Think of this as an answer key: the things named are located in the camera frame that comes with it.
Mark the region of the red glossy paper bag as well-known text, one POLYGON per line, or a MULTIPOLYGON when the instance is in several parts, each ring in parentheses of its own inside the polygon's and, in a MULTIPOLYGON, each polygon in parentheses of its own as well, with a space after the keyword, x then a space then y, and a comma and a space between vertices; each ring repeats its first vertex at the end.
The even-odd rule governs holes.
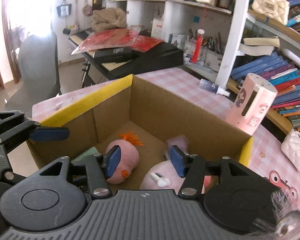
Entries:
POLYGON ((101 49, 126 48, 145 53, 163 40, 140 35, 142 28, 117 28, 92 33, 72 51, 72 55, 101 49))

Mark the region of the mint toy truck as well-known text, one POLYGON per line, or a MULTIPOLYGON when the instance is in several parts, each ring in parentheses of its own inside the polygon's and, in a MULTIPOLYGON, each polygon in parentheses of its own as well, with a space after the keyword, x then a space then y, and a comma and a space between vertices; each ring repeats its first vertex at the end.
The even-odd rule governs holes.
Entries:
POLYGON ((168 139, 166 145, 166 152, 164 153, 164 158, 166 160, 170 160, 170 148, 174 145, 178 146, 184 153, 188 154, 189 140, 185 135, 178 135, 168 139))

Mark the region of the cream quilted pearl handbag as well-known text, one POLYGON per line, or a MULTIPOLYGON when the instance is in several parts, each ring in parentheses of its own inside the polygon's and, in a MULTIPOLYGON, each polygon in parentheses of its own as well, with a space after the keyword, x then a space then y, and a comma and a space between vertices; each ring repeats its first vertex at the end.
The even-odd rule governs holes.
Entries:
POLYGON ((287 0, 254 0, 251 7, 254 12, 287 25, 290 9, 287 0))

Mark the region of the pink cartoon table mat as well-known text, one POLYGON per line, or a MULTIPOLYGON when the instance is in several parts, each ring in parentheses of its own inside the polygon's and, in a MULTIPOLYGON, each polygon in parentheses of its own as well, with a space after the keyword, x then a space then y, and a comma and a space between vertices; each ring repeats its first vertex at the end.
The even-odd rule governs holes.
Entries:
POLYGON ((143 142, 140 162, 120 187, 137 190, 146 173, 163 161, 166 141, 184 135, 191 154, 211 161, 229 156, 271 180, 278 174, 280 183, 297 194, 300 210, 300 172, 282 153, 280 142, 263 127, 247 135, 228 124, 230 106, 228 99, 200 89, 195 77, 178 68, 129 75, 35 105, 44 126, 65 126, 70 137, 28 145, 43 167, 91 147, 105 153, 110 142, 132 131, 143 142))

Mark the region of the grey office chair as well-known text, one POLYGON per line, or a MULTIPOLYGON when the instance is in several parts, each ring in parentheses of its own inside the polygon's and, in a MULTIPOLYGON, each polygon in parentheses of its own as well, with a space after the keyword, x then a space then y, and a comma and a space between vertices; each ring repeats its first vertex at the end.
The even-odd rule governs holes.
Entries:
POLYGON ((33 105, 61 94, 57 36, 29 36, 20 46, 18 66, 23 85, 8 100, 6 111, 21 111, 32 117, 33 105))

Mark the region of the white quilted pouch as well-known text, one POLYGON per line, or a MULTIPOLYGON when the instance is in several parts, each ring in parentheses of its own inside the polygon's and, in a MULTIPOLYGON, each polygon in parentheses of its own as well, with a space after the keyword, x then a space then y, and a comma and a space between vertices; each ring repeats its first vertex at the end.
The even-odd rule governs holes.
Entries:
POLYGON ((300 132, 292 129, 285 137, 281 150, 300 172, 300 132))

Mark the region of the yellow cardboard box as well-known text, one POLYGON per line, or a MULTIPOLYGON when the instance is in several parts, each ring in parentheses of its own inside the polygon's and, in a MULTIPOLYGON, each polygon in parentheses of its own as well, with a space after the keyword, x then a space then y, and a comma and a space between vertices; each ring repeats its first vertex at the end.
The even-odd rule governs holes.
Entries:
POLYGON ((91 147, 105 153, 120 134, 133 131, 143 142, 140 161, 122 183, 138 189, 151 167, 163 160, 166 141, 178 135, 189 140, 189 152, 209 161, 224 156, 248 165, 253 139, 212 113, 151 82, 129 75, 61 108, 43 126, 67 127, 62 141, 27 142, 39 168, 62 156, 75 158, 91 147))

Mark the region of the pink plush pig toy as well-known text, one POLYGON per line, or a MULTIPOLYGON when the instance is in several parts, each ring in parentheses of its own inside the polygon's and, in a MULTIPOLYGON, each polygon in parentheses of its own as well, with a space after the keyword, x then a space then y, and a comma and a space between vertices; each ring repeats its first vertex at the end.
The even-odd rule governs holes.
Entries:
POLYGON ((173 189, 177 194, 184 178, 180 178, 170 160, 162 161, 153 166, 144 176, 141 190, 173 189))

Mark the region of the white dark spray bottle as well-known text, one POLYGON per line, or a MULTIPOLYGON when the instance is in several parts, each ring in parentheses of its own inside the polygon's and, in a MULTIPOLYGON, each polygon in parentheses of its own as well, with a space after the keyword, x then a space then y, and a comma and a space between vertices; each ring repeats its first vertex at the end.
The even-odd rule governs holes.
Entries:
POLYGON ((206 79, 201 79, 200 83, 199 83, 199 87, 205 91, 214 93, 214 94, 219 94, 219 95, 223 95, 226 97, 230 96, 230 92, 223 89, 222 87, 219 87, 218 85, 216 85, 215 83, 206 80, 206 79))

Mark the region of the black electronic keyboard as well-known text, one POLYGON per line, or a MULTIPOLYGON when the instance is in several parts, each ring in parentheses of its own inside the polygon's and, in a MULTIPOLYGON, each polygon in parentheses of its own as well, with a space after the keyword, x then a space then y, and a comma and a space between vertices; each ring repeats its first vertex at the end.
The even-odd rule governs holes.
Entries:
POLYGON ((184 63, 183 51, 172 44, 160 42, 146 52, 135 49, 113 48, 84 52, 83 83, 91 81, 90 70, 95 67, 107 79, 114 80, 129 74, 142 74, 180 66, 184 63))

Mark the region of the pink plush chick toy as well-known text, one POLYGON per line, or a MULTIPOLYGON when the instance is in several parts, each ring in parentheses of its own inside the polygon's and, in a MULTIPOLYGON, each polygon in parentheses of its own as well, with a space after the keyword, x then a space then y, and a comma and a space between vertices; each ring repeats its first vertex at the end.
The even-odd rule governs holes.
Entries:
POLYGON ((136 146, 143 146, 143 142, 139 140, 138 135, 134 134, 133 131, 120 134, 119 137, 120 139, 114 140, 106 148, 106 153, 116 145, 121 149, 121 160, 114 174, 107 179, 107 182, 113 185, 121 184, 131 175, 140 160, 136 146))

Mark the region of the red and white tube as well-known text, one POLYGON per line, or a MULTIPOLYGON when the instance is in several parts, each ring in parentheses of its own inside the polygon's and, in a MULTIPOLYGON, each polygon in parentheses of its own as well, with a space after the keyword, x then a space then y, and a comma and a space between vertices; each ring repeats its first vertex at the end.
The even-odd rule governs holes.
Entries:
POLYGON ((198 62, 198 57, 200 55, 200 48, 202 46, 202 41, 203 41, 204 34, 205 34, 204 29, 198 29, 196 46, 194 48, 194 52, 193 52, 193 55, 192 55, 192 58, 191 58, 192 63, 197 63, 198 62))

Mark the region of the pink cylindrical dispenser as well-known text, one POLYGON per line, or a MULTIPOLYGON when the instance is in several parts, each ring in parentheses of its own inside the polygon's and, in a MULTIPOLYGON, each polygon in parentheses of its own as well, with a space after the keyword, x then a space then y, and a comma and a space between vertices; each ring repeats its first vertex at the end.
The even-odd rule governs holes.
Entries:
POLYGON ((274 85, 259 75, 249 73, 225 120, 243 132, 253 135, 276 96, 277 89, 274 85))

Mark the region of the beige folded cloth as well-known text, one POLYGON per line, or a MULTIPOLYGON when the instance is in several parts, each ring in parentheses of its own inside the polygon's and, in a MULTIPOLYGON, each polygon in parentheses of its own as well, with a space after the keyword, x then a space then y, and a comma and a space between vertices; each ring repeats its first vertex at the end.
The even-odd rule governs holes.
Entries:
POLYGON ((105 30, 127 28, 126 13, 121 8, 94 10, 91 18, 91 29, 98 33, 105 30))

